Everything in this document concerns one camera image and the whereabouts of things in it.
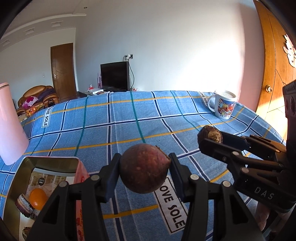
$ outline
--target mug handle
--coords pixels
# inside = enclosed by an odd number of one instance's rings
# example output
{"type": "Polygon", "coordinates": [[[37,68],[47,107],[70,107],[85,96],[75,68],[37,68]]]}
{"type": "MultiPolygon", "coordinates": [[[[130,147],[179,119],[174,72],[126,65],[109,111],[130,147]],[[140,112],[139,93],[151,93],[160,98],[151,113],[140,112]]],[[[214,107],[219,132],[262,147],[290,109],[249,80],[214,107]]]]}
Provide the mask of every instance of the mug handle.
{"type": "Polygon", "coordinates": [[[207,106],[210,109],[210,111],[215,112],[213,108],[210,107],[210,99],[216,97],[216,95],[211,95],[207,100],[207,106]]]}

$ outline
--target door panel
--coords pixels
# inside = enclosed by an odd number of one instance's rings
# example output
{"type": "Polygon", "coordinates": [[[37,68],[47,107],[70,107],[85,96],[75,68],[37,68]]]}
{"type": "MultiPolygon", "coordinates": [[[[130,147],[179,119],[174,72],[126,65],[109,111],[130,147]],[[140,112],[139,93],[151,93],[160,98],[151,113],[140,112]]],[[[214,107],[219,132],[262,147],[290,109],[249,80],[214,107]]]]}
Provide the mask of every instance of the door panel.
{"type": "Polygon", "coordinates": [[[76,95],[73,43],[51,47],[52,79],[59,99],[76,95]]]}
{"type": "Polygon", "coordinates": [[[296,79],[296,68],[289,63],[283,47],[286,32],[278,19],[259,1],[254,0],[264,40],[265,63],[261,94],[256,113],[265,119],[286,140],[287,119],[282,88],[296,79]]]}

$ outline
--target leather armchair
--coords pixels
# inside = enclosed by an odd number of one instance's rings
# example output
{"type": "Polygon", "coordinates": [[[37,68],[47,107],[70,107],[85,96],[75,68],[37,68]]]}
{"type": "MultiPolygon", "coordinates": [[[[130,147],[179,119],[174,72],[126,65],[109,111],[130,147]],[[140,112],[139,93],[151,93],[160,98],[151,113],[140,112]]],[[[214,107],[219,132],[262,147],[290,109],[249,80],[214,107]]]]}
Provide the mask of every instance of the leather armchair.
{"type": "MultiPolygon", "coordinates": [[[[47,86],[45,86],[45,85],[38,85],[38,86],[35,86],[35,87],[29,89],[28,91],[26,91],[26,92],[23,94],[23,96],[19,99],[19,101],[17,102],[17,105],[19,106],[19,107],[17,108],[17,115],[20,116],[20,115],[26,113],[26,109],[25,109],[24,107],[22,107],[22,104],[25,102],[25,100],[26,100],[28,97],[30,97],[30,96],[38,97],[39,94],[40,94],[42,91],[47,90],[47,89],[53,89],[53,87],[50,86],[50,85],[47,85],[47,86]]],[[[49,100],[53,100],[53,102],[54,102],[55,104],[58,104],[58,103],[59,103],[59,97],[57,96],[57,94],[50,94],[50,95],[44,97],[44,99],[43,99],[43,101],[42,101],[43,104],[44,104],[44,107],[48,107],[48,101],[49,101],[49,100]]],[[[34,103],[33,106],[38,105],[38,104],[40,104],[40,102],[36,102],[36,103],[34,103]]]]}

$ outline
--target television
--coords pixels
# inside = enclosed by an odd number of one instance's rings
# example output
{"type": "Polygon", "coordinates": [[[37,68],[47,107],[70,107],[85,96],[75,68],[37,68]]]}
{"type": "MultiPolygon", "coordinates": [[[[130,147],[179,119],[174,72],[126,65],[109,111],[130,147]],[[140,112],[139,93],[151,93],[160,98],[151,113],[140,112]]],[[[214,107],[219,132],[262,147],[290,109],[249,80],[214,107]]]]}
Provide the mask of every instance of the television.
{"type": "Polygon", "coordinates": [[[128,62],[116,62],[101,64],[102,85],[104,91],[129,91],[129,64],[128,62]]]}

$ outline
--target pink cylinder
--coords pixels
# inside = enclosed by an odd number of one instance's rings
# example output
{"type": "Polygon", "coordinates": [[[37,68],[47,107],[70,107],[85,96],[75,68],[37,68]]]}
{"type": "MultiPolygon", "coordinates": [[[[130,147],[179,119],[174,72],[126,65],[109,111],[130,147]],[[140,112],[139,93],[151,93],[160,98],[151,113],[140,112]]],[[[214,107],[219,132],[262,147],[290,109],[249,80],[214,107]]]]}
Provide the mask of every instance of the pink cylinder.
{"type": "Polygon", "coordinates": [[[0,156],[6,165],[15,163],[29,140],[20,124],[8,83],[0,84],[0,156]]]}

